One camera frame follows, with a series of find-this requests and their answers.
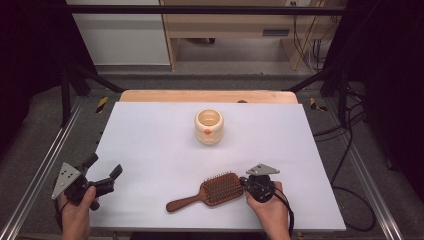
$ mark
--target desk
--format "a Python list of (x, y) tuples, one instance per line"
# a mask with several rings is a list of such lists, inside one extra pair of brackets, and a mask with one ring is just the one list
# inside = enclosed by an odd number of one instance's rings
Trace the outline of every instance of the desk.
[[(286, 0), (160, 0), (161, 5), (206, 5), (206, 6), (289, 6)], [(345, 6), (346, 0), (312, 0), (309, 7)], [(309, 41), (332, 39), (337, 24), (330, 16), (298, 16), (294, 28), (293, 16), (288, 15), (163, 15), (170, 64), (176, 68), (179, 39), (181, 38), (279, 38), (293, 70), (299, 70), (302, 56), (294, 45), (294, 32), (299, 39), (297, 48), (306, 54)]]
[[(100, 179), (117, 164), (124, 170), (115, 192), (102, 197), (92, 213), (92, 227), (261, 231), (244, 197), (215, 207), (198, 202), (172, 214), (165, 205), (196, 194), (209, 177), (226, 171), (246, 176), (247, 169), (264, 163), (281, 170), (271, 179), (285, 185), (295, 230), (345, 230), (303, 106), (296, 103), (293, 93), (271, 91), (124, 92), (97, 148), (98, 167), (87, 176)], [(194, 114), (211, 107), (223, 114), (225, 133), (218, 144), (205, 146), (194, 137)]]

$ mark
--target black curtain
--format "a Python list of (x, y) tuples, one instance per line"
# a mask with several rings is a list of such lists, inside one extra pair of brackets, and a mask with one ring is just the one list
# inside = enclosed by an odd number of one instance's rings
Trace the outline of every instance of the black curtain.
[(26, 117), (31, 97), (60, 85), (64, 66), (97, 73), (72, 15), (44, 12), (44, 3), (66, 4), (3, 0), (0, 6), (0, 153)]
[[(338, 31), (335, 53), (357, 27), (343, 20), (349, 27)], [(366, 113), (387, 157), (424, 201), (424, 1), (380, 1), (360, 38), (348, 79), (364, 83)]]

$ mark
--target paddle brush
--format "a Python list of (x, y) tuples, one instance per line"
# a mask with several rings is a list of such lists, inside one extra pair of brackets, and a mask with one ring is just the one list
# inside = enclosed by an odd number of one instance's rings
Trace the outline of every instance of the paddle brush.
[(225, 173), (204, 181), (197, 195), (169, 202), (166, 204), (166, 210), (175, 212), (197, 201), (202, 201), (208, 206), (216, 206), (241, 195), (243, 187), (238, 176), (235, 173)]

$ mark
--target white paper sheet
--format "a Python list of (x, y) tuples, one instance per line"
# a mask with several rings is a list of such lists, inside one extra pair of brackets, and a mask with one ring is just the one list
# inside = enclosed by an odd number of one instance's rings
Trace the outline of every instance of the white paper sheet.
[[(213, 146), (194, 136), (197, 112), (217, 109), (224, 137)], [(193, 196), (209, 177), (247, 176), (258, 163), (281, 171), (296, 230), (345, 230), (302, 105), (240, 103), (116, 103), (87, 178), (121, 164), (115, 191), (91, 213), (92, 227), (129, 230), (251, 231), (261, 226), (245, 197), (168, 213), (168, 202)]]

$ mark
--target person's hand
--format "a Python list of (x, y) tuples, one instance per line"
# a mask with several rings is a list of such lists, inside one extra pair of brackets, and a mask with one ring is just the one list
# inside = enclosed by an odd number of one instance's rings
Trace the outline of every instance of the person's hand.
[(95, 198), (96, 188), (94, 186), (88, 188), (79, 206), (68, 203), (66, 196), (61, 195), (62, 207), (66, 204), (62, 209), (63, 240), (88, 239), (90, 235), (90, 205)]
[[(283, 191), (281, 182), (274, 182), (275, 187)], [(275, 191), (283, 199), (284, 196), (278, 190)], [(246, 192), (247, 204), (253, 209), (258, 217), (262, 228), (271, 240), (290, 239), (288, 231), (288, 210), (286, 206), (275, 196), (268, 202), (256, 201), (249, 192)]]

